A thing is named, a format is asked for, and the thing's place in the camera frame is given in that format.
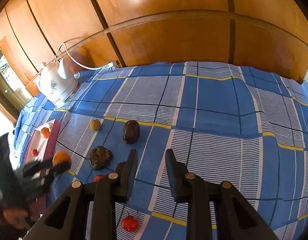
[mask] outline small red fruit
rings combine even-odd
[[[127,232],[135,232],[138,229],[138,220],[128,214],[128,216],[121,221],[121,226]]]
[[[102,179],[103,177],[104,177],[104,175],[102,175],[102,174],[97,175],[97,176],[94,178],[94,182],[99,181],[99,180]]]
[[[38,156],[38,151],[36,149],[33,149],[31,151],[31,154],[34,156],[34,157],[37,157]]]

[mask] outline bed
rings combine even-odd
[[[114,72],[81,71],[79,83],[62,108],[54,110],[39,94],[17,121],[20,163],[33,130],[52,119],[61,122],[55,151],[68,152],[72,167],[55,179],[47,205],[72,181],[89,183],[112,172],[135,148],[133,195],[126,205],[116,205],[117,238],[185,239],[187,205],[173,201],[165,168],[165,150],[172,148],[177,160],[203,179],[231,181],[279,239],[296,239],[302,232],[308,222],[306,82],[219,62],[157,62]],[[102,122],[98,132],[89,128],[94,119]],[[127,145],[123,126],[131,119],[139,122],[140,137]],[[93,171],[88,156],[98,145],[111,150],[113,159]],[[139,221],[134,233],[119,225],[127,213]]]

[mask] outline dark stone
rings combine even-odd
[[[96,146],[89,153],[89,164],[94,171],[104,168],[112,159],[113,153],[103,146]]]
[[[129,120],[124,125],[123,140],[127,144],[136,143],[139,137],[139,123],[135,120]]]

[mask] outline white electric kettle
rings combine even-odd
[[[36,79],[39,91],[56,107],[63,106],[64,101],[73,92],[78,81],[65,67],[63,58],[59,62],[57,61],[55,65],[46,66],[46,63],[42,62],[40,66],[43,70],[40,78]]]

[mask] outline wall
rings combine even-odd
[[[64,41],[88,66],[221,61],[298,82],[308,67],[308,22],[293,0],[10,0],[0,14],[0,47],[32,95]]]

